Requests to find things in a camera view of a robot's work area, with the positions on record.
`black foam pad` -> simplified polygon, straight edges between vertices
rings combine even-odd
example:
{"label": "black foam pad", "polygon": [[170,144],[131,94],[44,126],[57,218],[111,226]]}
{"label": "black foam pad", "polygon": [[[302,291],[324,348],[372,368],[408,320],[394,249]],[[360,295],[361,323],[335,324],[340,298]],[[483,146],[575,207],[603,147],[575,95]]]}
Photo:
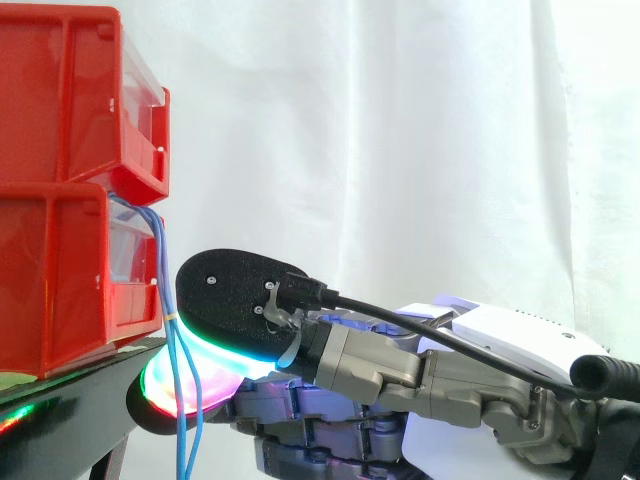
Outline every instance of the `black foam pad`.
{"label": "black foam pad", "polygon": [[257,360],[276,361],[294,341],[295,332],[268,323],[254,308],[269,300],[265,284],[275,284],[287,272],[306,276],[299,268],[255,253],[199,253],[178,272],[178,312],[199,337]]}

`led light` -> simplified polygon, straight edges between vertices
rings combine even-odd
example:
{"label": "led light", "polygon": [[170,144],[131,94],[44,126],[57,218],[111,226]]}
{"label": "led light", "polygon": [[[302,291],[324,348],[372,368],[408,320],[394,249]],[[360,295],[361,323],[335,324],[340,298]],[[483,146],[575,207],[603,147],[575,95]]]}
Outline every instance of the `led light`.
{"label": "led light", "polygon": [[[193,334],[180,319],[177,322],[182,338],[189,347],[198,369],[202,384],[204,409],[219,405],[231,398],[245,377],[257,379],[275,370],[274,363],[259,362],[220,348]],[[196,385],[177,339],[176,350],[185,413],[195,413],[197,407]],[[154,407],[173,417],[177,415],[173,371],[171,370],[169,349],[166,345],[145,367],[141,383],[145,398]]]}
{"label": "led light", "polygon": [[20,420],[29,415],[35,409],[35,405],[25,405],[15,412],[0,419],[0,434],[8,431],[11,427],[17,425]]}

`white curtain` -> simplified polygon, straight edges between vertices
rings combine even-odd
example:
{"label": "white curtain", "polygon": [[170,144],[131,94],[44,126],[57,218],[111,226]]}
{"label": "white curtain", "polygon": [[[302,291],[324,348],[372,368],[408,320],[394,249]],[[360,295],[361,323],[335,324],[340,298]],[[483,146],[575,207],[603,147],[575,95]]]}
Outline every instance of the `white curtain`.
{"label": "white curtain", "polygon": [[[173,273],[246,249],[387,307],[530,311],[640,361],[637,2],[111,3],[173,94]],[[135,432],[122,478],[171,478],[174,442]],[[211,426],[194,477],[261,478],[251,443]]]}

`red plastic bin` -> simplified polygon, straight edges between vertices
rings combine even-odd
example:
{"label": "red plastic bin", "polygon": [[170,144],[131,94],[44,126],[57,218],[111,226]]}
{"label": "red plastic bin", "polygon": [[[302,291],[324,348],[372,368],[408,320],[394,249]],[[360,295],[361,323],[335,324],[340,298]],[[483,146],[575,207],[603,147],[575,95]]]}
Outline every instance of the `red plastic bin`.
{"label": "red plastic bin", "polygon": [[0,184],[0,371],[43,378],[162,326],[155,239],[113,208],[98,185]]}
{"label": "red plastic bin", "polygon": [[169,93],[110,7],[0,3],[0,182],[169,192]]}

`blue wire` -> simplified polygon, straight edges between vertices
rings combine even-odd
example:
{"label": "blue wire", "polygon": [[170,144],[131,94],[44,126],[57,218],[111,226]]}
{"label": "blue wire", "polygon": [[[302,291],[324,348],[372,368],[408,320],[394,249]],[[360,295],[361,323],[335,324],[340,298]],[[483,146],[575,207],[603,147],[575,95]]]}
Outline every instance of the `blue wire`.
{"label": "blue wire", "polygon": [[191,472],[193,471],[193,465],[196,461],[196,455],[198,454],[198,448],[200,447],[200,439],[202,438],[202,430],[204,429],[204,414],[202,412],[202,384],[200,383],[200,376],[198,375],[198,371],[196,369],[196,365],[191,357],[191,353],[187,348],[187,345],[184,343],[182,339],[182,335],[180,334],[180,329],[176,326],[176,336],[182,345],[182,349],[184,350],[185,356],[187,357],[187,362],[189,362],[189,367],[191,368],[191,372],[193,373],[193,380],[196,384],[196,397],[197,397],[197,427],[196,427],[196,438],[193,440],[193,446],[191,447],[191,453],[189,454],[189,463],[187,465],[186,479],[189,480],[191,478]]}
{"label": "blue wire", "polygon": [[[152,229],[154,236],[156,237],[156,251],[158,258],[158,287],[160,291],[160,301],[162,304],[162,310],[165,316],[176,313],[176,308],[173,303],[173,294],[171,292],[171,287],[167,279],[169,278],[169,268],[167,262],[167,241],[166,235],[164,231],[164,225],[162,224],[162,219],[160,216],[153,210],[148,207],[136,207],[132,206],[129,202],[124,199],[117,197],[115,194],[110,193],[109,198],[117,201],[118,203],[131,208],[147,222],[149,227]],[[176,477],[177,480],[189,479],[191,477],[191,472],[193,470],[193,465],[195,463],[195,458],[197,455],[198,447],[200,445],[200,438],[202,436],[203,429],[203,414],[202,414],[202,386],[200,383],[200,377],[198,375],[195,363],[191,357],[191,353],[189,352],[188,347],[185,345],[182,336],[180,335],[179,327],[177,321],[175,319],[171,319],[165,322],[165,331],[167,335],[167,348],[169,350],[169,359],[171,362],[171,369],[173,371],[174,378],[174,391],[176,398],[176,422],[177,422],[177,452],[176,452]],[[184,397],[182,395],[182,383],[180,381],[180,372],[178,367],[178,358],[177,358],[177,349],[175,344],[175,338],[178,337],[182,349],[185,353],[185,357],[187,358],[187,362],[189,363],[189,368],[194,377],[194,381],[196,384],[196,394],[197,394],[197,420],[198,427],[196,433],[196,439],[194,440],[193,447],[191,449],[191,454],[189,455],[189,463],[187,468],[185,469],[185,457],[186,457],[186,437],[187,437],[187,428],[186,428],[186,414],[184,411]]]}
{"label": "blue wire", "polygon": [[[149,208],[145,208],[145,211],[155,219],[156,224],[158,226],[159,229],[159,233],[162,239],[162,245],[163,245],[163,255],[162,255],[162,274],[163,274],[163,279],[166,279],[169,277],[169,266],[168,266],[168,255],[167,255],[167,237],[166,237],[166,233],[164,231],[163,225],[162,225],[162,219],[160,218],[160,216],[153,210],[149,209]],[[168,301],[168,308],[167,310],[171,313],[176,312],[176,308],[175,305],[173,304],[173,295],[171,293],[171,288],[168,282],[163,282],[163,288],[165,290],[165,295],[167,296],[167,301]],[[173,330],[174,330],[174,334],[175,336],[178,338],[180,345],[182,346],[182,350],[185,354],[185,357],[187,359],[187,363],[189,364],[189,369],[191,370],[191,374],[193,376],[193,380],[195,382],[196,385],[196,398],[197,398],[197,407],[196,407],[196,417],[197,417],[197,427],[196,427],[196,437],[193,441],[193,446],[191,447],[191,453],[189,454],[189,463],[187,465],[187,470],[186,470],[186,474],[185,474],[185,478],[186,480],[189,480],[191,478],[191,473],[193,471],[193,466],[195,464],[195,460],[196,460],[196,456],[198,454],[198,448],[200,447],[200,440],[202,438],[202,431],[204,429],[204,415],[203,415],[203,401],[202,401],[202,383],[200,381],[200,376],[198,375],[198,369],[195,365],[195,362],[193,361],[193,357],[191,356],[191,352],[189,351],[189,348],[187,347],[187,345],[185,344],[182,335],[180,334],[180,328],[177,324],[177,321],[171,321],[170,322],[172,324]]]}

